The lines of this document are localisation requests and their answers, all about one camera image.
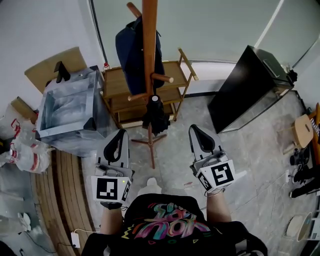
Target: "wooden stool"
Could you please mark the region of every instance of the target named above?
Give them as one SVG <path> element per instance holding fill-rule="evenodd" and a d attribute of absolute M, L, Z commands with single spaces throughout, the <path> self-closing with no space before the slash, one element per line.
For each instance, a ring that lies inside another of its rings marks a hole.
<path fill-rule="evenodd" d="M 292 130 L 295 140 L 291 148 L 283 151 L 284 155 L 292 151 L 294 148 L 304 149 L 314 137 L 314 130 L 312 128 L 311 121 L 306 114 L 298 117 L 290 128 L 284 130 Z"/>

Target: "wooden coat rack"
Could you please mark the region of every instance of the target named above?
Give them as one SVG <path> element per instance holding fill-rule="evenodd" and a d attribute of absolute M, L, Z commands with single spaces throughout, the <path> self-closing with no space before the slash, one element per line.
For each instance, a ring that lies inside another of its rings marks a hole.
<path fill-rule="evenodd" d="M 137 95 L 131 95 L 128 97 L 129 101 L 144 98 L 146 104 L 148 103 L 149 97 L 153 94 L 153 88 L 151 79 L 157 79 L 164 82 L 172 83 L 174 79 L 172 77 L 156 74 L 155 73 L 155 54 L 156 54 L 156 26 L 157 26 L 157 6 L 158 0 L 142 0 L 142 14 L 136 8 L 136 6 L 129 2 L 126 5 L 136 18 L 142 15 L 142 29 L 143 29 L 143 57 L 144 57 L 144 80 L 145 80 L 145 91 Z M 158 136 L 153 139 L 151 123 L 148 126 L 148 141 L 132 139 L 132 142 L 141 143 L 148 145 L 151 154 L 152 168 L 155 168 L 154 158 L 154 143 L 160 141 L 166 134 Z"/>

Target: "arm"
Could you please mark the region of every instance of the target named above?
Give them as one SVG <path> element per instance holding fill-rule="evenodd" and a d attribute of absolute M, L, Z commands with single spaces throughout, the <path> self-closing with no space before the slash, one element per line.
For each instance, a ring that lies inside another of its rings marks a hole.
<path fill-rule="evenodd" d="M 210 224 L 217 222 L 231 222 L 231 215 L 224 193 L 208 194 L 206 199 L 206 218 Z"/>
<path fill-rule="evenodd" d="M 103 208 L 100 233 L 105 235 L 114 235 L 121 232 L 123 218 L 121 208 L 109 210 Z"/>

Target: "white device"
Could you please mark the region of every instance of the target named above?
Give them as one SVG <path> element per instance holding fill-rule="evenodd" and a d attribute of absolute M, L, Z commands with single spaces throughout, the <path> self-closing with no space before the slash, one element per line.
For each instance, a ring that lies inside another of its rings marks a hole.
<path fill-rule="evenodd" d="M 131 184 L 129 177 L 91 176 L 93 200 L 123 204 Z"/>
<path fill-rule="evenodd" d="M 232 160 L 202 167 L 196 174 L 207 193 L 225 188 L 235 181 L 235 167 Z"/>

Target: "black t-shirt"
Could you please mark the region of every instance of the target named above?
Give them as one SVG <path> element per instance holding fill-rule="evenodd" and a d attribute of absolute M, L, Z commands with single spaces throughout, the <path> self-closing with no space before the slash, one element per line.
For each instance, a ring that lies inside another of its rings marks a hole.
<path fill-rule="evenodd" d="M 259 255 L 264 243 L 238 221 L 209 225 L 190 196 L 144 194 L 125 213 L 119 235 L 91 234 L 82 256 Z"/>

